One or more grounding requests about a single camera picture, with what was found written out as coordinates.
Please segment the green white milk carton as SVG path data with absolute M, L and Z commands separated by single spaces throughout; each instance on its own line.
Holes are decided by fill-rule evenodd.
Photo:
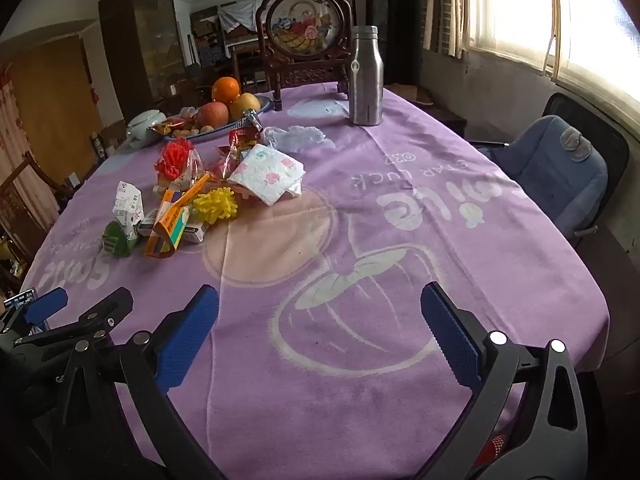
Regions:
M 117 257 L 128 257 L 137 245 L 138 226 L 144 219 L 141 191 L 130 183 L 120 181 L 113 214 L 114 219 L 102 234 L 103 249 Z

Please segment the yellow foam fruit net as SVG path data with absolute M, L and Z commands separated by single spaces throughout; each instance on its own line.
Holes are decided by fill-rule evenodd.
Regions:
M 211 226 L 219 220 L 231 220 L 238 214 L 238 202 L 231 188 L 214 188 L 193 201 L 198 218 Z

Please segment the red foam fruit net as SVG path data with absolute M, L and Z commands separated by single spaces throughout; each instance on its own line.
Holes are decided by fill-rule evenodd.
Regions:
M 156 173 L 168 181 L 178 179 L 186 170 L 192 151 L 193 145 L 186 138 L 169 141 L 162 149 L 160 158 L 154 165 Z

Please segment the floral white tissue pack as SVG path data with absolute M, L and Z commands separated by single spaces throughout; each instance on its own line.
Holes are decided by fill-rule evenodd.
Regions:
M 273 206 L 285 195 L 302 195 L 304 174 L 304 165 L 298 160 L 270 146 L 256 144 L 230 174 L 228 182 Z

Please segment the red snack bag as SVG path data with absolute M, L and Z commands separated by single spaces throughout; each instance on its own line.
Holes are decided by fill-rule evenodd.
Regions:
M 256 110 L 246 110 L 240 120 L 232 125 L 228 145 L 218 148 L 220 159 L 213 174 L 219 180 L 227 180 L 244 157 L 262 138 L 262 122 Z

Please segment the purple printed tablecloth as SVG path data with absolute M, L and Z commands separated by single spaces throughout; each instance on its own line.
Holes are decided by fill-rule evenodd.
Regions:
M 360 128 L 326 84 L 285 92 L 265 124 L 319 128 L 300 154 L 302 192 L 256 203 L 169 258 L 107 255 L 101 234 L 119 182 L 153 193 L 157 148 L 120 153 L 77 192 L 26 285 L 63 287 L 53 325 L 126 287 L 126 341 L 203 285 L 220 315 L 170 397 L 231 479 L 400 479 L 415 474 L 469 399 L 432 338 L 420 293 L 454 303 L 519 344 L 567 346 L 598 367 L 608 307 L 548 217 L 468 142 L 393 93 Z

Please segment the white ceramic lidded pot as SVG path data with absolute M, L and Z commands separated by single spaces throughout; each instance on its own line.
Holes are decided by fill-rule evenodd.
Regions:
M 135 150 L 140 150 L 160 140 L 162 135 L 155 127 L 165 120 L 166 115 L 160 110 L 146 110 L 132 118 L 127 125 L 129 145 Z

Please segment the red snack packet on plate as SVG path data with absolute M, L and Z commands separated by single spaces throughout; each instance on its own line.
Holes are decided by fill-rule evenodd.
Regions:
M 174 136 L 176 131 L 189 131 L 188 125 L 189 122 L 182 117 L 168 117 L 152 125 L 150 129 L 161 136 Z

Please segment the red apple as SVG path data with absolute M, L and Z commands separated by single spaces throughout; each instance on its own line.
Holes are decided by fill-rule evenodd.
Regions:
M 209 102 L 201 106 L 196 114 L 196 122 L 200 128 L 221 128 L 227 125 L 229 120 L 228 106 L 221 102 Z

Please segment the orange fruit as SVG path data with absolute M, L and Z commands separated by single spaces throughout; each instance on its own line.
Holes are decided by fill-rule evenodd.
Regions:
M 215 81 L 212 87 L 212 100 L 230 105 L 241 94 L 238 81 L 231 76 L 223 76 Z

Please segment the yellow pear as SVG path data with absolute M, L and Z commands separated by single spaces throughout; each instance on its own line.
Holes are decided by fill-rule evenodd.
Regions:
M 244 113 L 247 110 L 254 110 L 255 112 L 258 112 L 261 108 L 262 104 L 260 104 L 258 97 L 254 96 L 254 94 L 251 94 L 250 92 L 245 92 L 240 94 L 229 104 L 229 117 L 232 122 L 236 122 L 244 116 Z

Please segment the blue fruit plate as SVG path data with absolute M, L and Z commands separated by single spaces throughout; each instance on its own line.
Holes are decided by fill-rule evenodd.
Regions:
M 223 136 L 233 128 L 241 127 L 241 119 L 232 120 L 218 105 L 213 107 L 220 118 L 212 121 L 212 114 L 201 113 L 201 107 L 183 107 L 177 115 L 169 116 L 151 127 L 151 130 L 167 141 L 194 140 L 202 136 Z

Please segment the dark wooden cabinet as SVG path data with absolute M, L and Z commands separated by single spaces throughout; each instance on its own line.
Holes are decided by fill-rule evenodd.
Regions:
M 100 0 L 99 17 L 122 116 L 158 107 L 186 78 L 174 0 Z

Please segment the round embroidered wooden screen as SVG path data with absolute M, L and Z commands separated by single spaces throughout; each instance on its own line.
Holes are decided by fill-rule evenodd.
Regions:
M 275 110 L 283 110 L 285 88 L 334 82 L 338 92 L 348 92 L 352 9 L 347 0 L 262 0 L 255 23 Z

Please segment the silver metal bottle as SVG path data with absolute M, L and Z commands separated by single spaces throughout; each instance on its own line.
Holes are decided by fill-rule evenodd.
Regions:
M 350 121 L 357 126 L 378 125 L 382 117 L 384 65 L 376 26 L 354 28 L 348 76 Z

